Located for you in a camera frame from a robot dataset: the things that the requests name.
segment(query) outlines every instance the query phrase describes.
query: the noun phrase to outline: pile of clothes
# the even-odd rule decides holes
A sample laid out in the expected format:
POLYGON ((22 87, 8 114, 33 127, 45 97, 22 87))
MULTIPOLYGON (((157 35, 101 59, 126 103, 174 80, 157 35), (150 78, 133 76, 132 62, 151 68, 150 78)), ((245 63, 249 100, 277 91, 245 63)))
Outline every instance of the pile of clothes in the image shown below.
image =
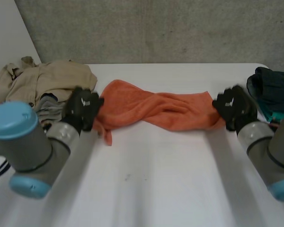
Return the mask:
POLYGON ((247 89, 268 122, 284 118, 284 72, 258 67, 248 78, 247 89))
POLYGON ((0 104, 28 103, 45 130, 62 118, 65 101, 75 87, 93 91, 97 83, 87 65, 72 61, 36 65, 31 57, 23 57, 21 62, 22 67, 8 64, 0 71, 0 104))

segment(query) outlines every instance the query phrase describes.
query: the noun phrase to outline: beige cloth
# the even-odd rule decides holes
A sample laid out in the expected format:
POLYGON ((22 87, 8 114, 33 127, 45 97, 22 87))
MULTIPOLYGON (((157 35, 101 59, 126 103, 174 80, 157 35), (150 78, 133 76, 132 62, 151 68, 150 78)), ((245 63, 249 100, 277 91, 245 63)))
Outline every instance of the beige cloth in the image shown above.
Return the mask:
POLYGON ((94 90, 97 83, 87 65, 71 61, 35 65, 31 57, 21 61, 22 68, 8 64, 0 72, 0 104, 18 100, 34 108, 44 93, 52 93, 58 102, 64 102, 75 87, 94 90))

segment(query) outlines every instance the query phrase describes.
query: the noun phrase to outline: white table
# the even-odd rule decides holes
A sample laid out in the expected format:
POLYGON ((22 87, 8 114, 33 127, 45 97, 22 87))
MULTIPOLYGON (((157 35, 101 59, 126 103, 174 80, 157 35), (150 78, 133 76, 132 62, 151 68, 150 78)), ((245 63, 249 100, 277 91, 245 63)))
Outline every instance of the white table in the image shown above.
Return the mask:
MULTIPOLYGON (((91 65, 97 90, 122 79, 152 92, 216 97, 245 85, 259 64, 91 65)), ((284 204, 272 198, 235 133, 169 132, 146 122, 95 134, 81 145, 41 201, 0 178, 0 227, 284 227, 284 204)))

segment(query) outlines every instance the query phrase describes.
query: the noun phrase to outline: towel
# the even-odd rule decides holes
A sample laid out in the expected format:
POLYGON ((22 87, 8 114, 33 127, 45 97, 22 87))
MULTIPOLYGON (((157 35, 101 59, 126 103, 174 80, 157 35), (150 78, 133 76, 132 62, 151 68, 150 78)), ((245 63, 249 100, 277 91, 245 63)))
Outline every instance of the towel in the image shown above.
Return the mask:
POLYGON ((93 128, 112 145, 112 129, 146 121, 170 131, 217 129, 225 125, 208 92, 177 95, 144 91, 122 80, 104 89, 105 99, 93 128))

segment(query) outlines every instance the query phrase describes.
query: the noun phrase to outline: gray wall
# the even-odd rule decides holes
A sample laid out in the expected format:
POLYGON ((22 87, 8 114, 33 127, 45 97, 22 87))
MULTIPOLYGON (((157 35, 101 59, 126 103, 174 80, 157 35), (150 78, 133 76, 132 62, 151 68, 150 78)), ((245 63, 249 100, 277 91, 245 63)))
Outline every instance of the gray wall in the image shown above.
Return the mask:
POLYGON ((284 0, 16 0, 42 61, 284 70, 284 0))

